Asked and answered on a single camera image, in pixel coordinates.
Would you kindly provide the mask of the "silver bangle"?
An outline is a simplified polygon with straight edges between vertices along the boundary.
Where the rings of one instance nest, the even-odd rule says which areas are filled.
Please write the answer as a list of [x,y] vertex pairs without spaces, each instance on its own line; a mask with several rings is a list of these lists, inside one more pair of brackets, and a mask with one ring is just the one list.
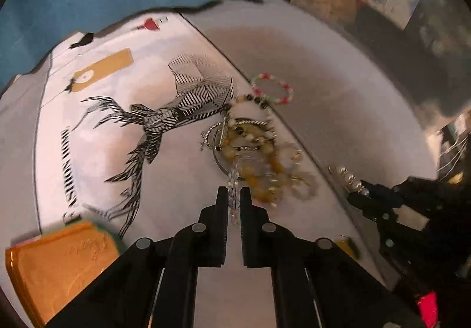
[[[231,144],[232,139],[244,139],[248,134],[253,134],[255,138],[251,141],[241,142],[240,145],[233,148],[234,154],[230,157],[224,155],[226,141]],[[212,151],[212,157],[225,175],[232,171],[233,162],[248,151],[257,151],[265,141],[275,140],[276,133],[269,126],[267,121],[255,119],[236,118],[224,119],[223,122],[217,122],[202,134],[202,146],[208,147]]]

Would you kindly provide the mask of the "white deer print runner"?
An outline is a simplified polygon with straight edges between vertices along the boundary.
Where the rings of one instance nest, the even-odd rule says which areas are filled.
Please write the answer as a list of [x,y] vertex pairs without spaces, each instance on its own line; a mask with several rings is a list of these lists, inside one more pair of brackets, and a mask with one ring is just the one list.
[[[141,16],[69,48],[81,38],[54,48],[46,76],[34,147],[42,232],[81,217],[126,246],[173,237],[229,182],[202,146],[201,134],[224,120],[216,109],[225,97],[215,95],[248,94],[250,84],[182,15]],[[283,176],[268,172],[268,162],[259,168],[267,147],[262,156],[245,154],[243,173],[261,170],[250,172],[259,179],[256,195],[277,195],[275,205],[256,204],[297,237],[353,238],[357,263],[384,285],[351,218],[278,114],[234,102],[234,118],[269,120],[276,168],[284,169]],[[276,327],[270,269],[243,266],[234,214],[225,264],[198,270],[194,327]]]

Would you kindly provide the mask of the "grey tablecloth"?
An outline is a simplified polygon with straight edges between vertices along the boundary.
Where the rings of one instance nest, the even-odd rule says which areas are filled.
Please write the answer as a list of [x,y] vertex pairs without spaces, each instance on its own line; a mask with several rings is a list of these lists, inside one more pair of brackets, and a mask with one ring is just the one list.
[[229,0],[197,14],[145,13],[87,45],[82,37],[61,42],[1,97],[2,248],[123,202],[131,183],[112,176],[143,129],[108,120],[93,96],[156,109],[176,96],[171,61],[193,55],[231,76],[237,94],[258,73],[293,86],[292,102],[273,113],[278,140],[302,145],[300,168],[317,188],[305,201],[287,193],[273,218],[307,239],[353,236],[361,264],[388,287],[397,283],[374,226],[337,198],[325,167],[393,185],[434,176],[434,162],[408,101],[341,34],[280,0]]

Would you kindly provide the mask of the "orange metal tray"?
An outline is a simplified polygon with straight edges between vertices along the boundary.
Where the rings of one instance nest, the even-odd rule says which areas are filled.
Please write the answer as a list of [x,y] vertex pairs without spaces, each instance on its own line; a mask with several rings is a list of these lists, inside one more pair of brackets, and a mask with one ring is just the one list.
[[111,233],[82,220],[7,248],[5,265],[29,320],[44,327],[122,251]]

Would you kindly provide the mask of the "clear storage bin purple lid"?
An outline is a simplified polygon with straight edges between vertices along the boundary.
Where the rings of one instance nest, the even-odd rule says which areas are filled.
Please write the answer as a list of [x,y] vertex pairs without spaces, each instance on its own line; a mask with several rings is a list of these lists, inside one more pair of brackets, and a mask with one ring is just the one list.
[[291,0],[343,31],[423,119],[470,107],[467,0]]

